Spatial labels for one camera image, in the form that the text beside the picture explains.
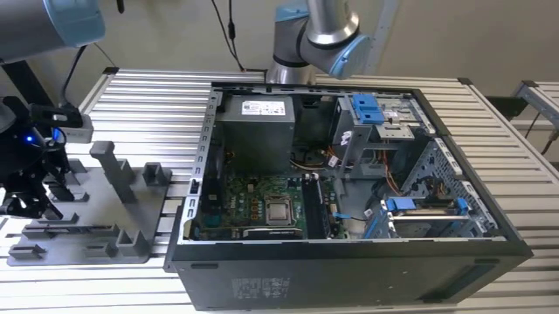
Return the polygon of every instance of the sticker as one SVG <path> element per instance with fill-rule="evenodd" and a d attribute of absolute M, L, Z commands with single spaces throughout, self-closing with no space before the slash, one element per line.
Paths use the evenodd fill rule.
<path fill-rule="evenodd" d="M 335 167 L 335 165 L 338 165 L 338 161 L 339 161 L 339 159 L 338 159 L 336 156 L 330 157 L 328 166 Z"/>
<path fill-rule="evenodd" d="M 392 118 L 398 118 L 399 114 L 395 113 L 392 110 L 383 111 L 384 116 L 390 116 Z"/>
<path fill-rule="evenodd" d="M 252 116 L 284 116 L 286 104 L 283 101 L 243 101 L 242 114 Z"/>
<path fill-rule="evenodd" d="M 290 278 L 234 278 L 231 283 L 236 299 L 287 298 Z"/>
<path fill-rule="evenodd" d="M 366 210 L 366 212 L 363 214 L 366 214 L 367 218 L 371 218 L 371 216 L 374 215 L 374 211 L 370 208 L 370 209 Z"/>

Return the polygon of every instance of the motherboard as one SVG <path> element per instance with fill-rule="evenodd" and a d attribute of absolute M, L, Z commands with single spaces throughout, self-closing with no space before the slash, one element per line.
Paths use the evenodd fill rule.
<path fill-rule="evenodd" d="M 250 239 L 262 237 L 266 232 L 283 232 L 286 239 L 307 239 L 310 228 L 304 205 L 319 194 L 323 207 L 318 211 L 324 211 L 328 224 L 332 224 L 328 236 L 339 236 L 342 223 L 328 219 L 331 211 L 338 208 L 332 181 L 323 179 L 316 193 L 306 192 L 304 182 L 300 177 L 228 177 L 223 213 L 204 214 L 200 239 Z"/>

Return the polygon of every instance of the wire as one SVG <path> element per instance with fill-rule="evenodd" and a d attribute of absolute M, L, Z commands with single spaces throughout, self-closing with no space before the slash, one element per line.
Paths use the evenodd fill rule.
<path fill-rule="evenodd" d="M 326 168 L 323 168 L 323 167 L 307 167 L 307 166 L 303 166 L 303 165 L 298 164 L 296 162 L 294 162 L 292 160 L 290 160 L 290 162 L 291 162 L 291 164 L 292 164 L 295 167 L 298 167 L 298 168 L 300 168 L 300 169 L 303 169 L 303 170 L 315 171 L 315 170 L 323 170 L 323 169 L 326 169 Z"/>
<path fill-rule="evenodd" d="M 552 140 L 547 141 L 546 147 L 543 147 L 542 155 L 546 155 L 547 151 L 550 150 Z"/>
<path fill-rule="evenodd" d="M 234 53 L 234 50 L 231 49 L 231 44 L 230 44 L 230 40 L 227 39 L 227 33 L 226 33 L 226 27 L 224 27 L 224 22 L 222 20 L 222 15 L 219 14 L 219 9 L 218 9 L 218 5 L 216 5 L 216 0 L 211 0 L 211 4 L 214 5 L 214 9 L 216 11 L 216 15 L 218 15 L 218 20 L 219 20 L 219 25 L 222 26 L 222 32 L 224 34 L 224 38 L 226 38 L 226 43 L 227 43 L 227 48 L 230 49 L 231 55 L 234 56 L 234 59 L 236 61 L 236 65 L 239 66 L 239 70 L 242 72 L 244 72 L 244 68 L 243 65 L 239 61 L 239 58 L 236 57 L 236 54 Z"/>
<path fill-rule="evenodd" d="M 235 45 L 235 37 L 236 37 L 236 31 L 235 31 L 235 23 L 234 23 L 234 5 L 232 5 L 232 0 L 230 0 L 230 24 L 227 25 L 227 27 L 230 28 L 230 40 L 231 40 L 231 45 L 234 46 L 234 53 L 236 58 L 239 59 L 239 54 L 236 54 L 236 45 Z"/>
<path fill-rule="evenodd" d="M 76 66 L 77 66 L 77 62 L 80 61 L 81 55 L 84 54 L 87 45 L 81 46 L 80 49 L 77 49 L 77 53 L 76 56 L 73 57 L 73 61 L 72 61 L 72 66 L 69 67 L 69 72 L 67 75 L 67 79 L 64 81 L 64 84 L 61 86 L 61 90 L 60 90 L 60 100 L 61 100 L 61 106 L 63 107 L 68 107 L 72 106 L 72 104 L 68 101 L 67 98 L 67 89 L 68 89 L 68 84 L 69 84 L 69 80 L 72 79 L 72 75 L 73 75 L 73 71 L 76 70 Z"/>
<path fill-rule="evenodd" d="M 61 137 L 64 138 L 64 142 L 63 143 L 59 143 L 57 142 L 57 132 L 61 135 Z M 52 138 L 47 142 L 47 146 L 49 147 L 47 149 L 47 152 L 56 152 L 56 151 L 61 150 L 67 146 L 67 143 L 68 143 L 67 134 L 64 133 L 64 131 L 57 126 L 55 126 L 52 128 Z"/>
<path fill-rule="evenodd" d="M 527 139 L 527 136 L 528 136 L 528 134 L 530 134 L 530 131 L 532 131 L 532 128 L 534 128 L 534 124 L 535 124 L 535 122 L 538 121 L 538 118 L 540 117 L 540 113 L 538 113 L 536 115 L 535 115 L 535 118 L 534 118 L 534 121 L 532 121 L 532 124 L 530 125 L 530 127 L 528 127 L 528 129 L 527 129 L 527 131 L 526 131 L 526 135 L 524 135 L 524 138 Z"/>
<path fill-rule="evenodd" d="M 112 66 L 116 67 L 115 62 L 112 62 L 111 57 L 108 56 L 107 52 L 103 50 L 103 48 L 100 47 L 100 45 L 98 43 L 93 43 L 93 45 L 98 47 L 99 51 L 102 52 L 102 54 L 106 56 L 107 60 L 111 62 Z"/>
<path fill-rule="evenodd" d="M 402 193 L 399 192 L 399 186 L 396 182 L 394 181 L 391 169 L 388 166 L 388 158 L 386 156 L 386 150 L 383 150 L 383 159 L 384 159 L 384 171 L 386 171 L 386 182 L 388 183 L 388 186 L 394 193 L 396 193 L 398 196 L 402 196 Z"/>

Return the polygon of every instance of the power supply label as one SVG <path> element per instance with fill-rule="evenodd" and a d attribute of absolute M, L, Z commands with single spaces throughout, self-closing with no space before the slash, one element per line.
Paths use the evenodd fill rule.
<path fill-rule="evenodd" d="M 252 116 L 284 116 L 286 104 L 283 101 L 243 101 L 242 114 Z"/>

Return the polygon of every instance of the slotted aluminum surface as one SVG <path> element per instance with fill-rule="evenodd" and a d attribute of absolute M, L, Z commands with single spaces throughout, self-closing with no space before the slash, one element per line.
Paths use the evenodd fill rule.
<path fill-rule="evenodd" d="M 524 81 L 515 96 L 526 99 L 559 130 L 559 82 Z"/>
<path fill-rule="evenodd" d="M 178 276 L 166 273 L 162 267 L 174 214 L 182 203 L 178 198 L 186 195 L 188 188 L 186 184 L 210 82 L 259 82 L 262 79 L 260 74 L 124 69 L 116 75 L 102 77 L 80 107 L 93 120 L 93 140 L 115 141 L 118 156 L 128 158 L 134 166 L 162 162 L 174 169 L 174 186 L 163 209 L 154 257 L 147 264 L 128 267 L 12 268 L 5 264 L 5 257 L 28 220 L 0 218 L 0 309 L 56 314 L 122 314 L 146 310 L 166 314 L 194 312 Z M 558 174 L 475 88 L 462 85 L 456 79 L 436 78 L 356 77 L 336 81 L 318 77 L 318 84 L 422 89 L 510 220 L 532 247 L 535 257 L 456 306 L 446 305 L 436 309 L 359 307 L 296 312 L 558 313 Z M 79 157 L 87 166 L 92 166 L 95 160 L 87 156 L 88 148 L 89 145 L 69 145 L 68 151 L 71 157 Z"/>

